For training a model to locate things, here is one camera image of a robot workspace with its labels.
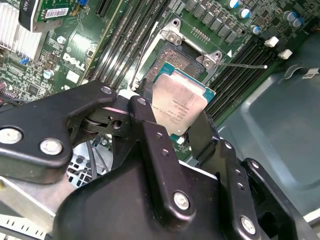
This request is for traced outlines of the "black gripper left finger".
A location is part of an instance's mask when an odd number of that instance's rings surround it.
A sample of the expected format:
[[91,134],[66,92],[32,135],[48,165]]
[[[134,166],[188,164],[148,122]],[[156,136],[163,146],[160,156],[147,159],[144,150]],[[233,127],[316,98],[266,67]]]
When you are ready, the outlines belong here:
[[189,186],[151,105],[141,96],[119,97],[98,81],[3,111],[0,174],[36,184],[56,183],[67,171],[73,148],[98,133],[113,135],[118,144],[109,173],[143,163],[162,224],[187,225],[193,220],[196,208]]

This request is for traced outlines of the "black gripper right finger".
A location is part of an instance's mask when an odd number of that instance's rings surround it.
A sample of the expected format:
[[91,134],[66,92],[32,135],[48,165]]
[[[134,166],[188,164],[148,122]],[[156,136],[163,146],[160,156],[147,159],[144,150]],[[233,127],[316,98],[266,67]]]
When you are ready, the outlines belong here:
[[309,224],[254,159],[237,158],[202,111],[188,129],[193,157],[219,183],[221,230],[228,240],[307,240]]

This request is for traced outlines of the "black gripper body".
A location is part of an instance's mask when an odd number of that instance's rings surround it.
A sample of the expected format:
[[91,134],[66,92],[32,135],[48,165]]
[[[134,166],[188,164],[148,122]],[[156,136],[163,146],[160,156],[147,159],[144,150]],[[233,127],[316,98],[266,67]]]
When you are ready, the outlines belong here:
[[55,240],[231,240],[223,227],[218,180],[181,163],[196,214],[183,229],[165,227],[156,217],[143,163],[126,164],[71,193],[53,224]]

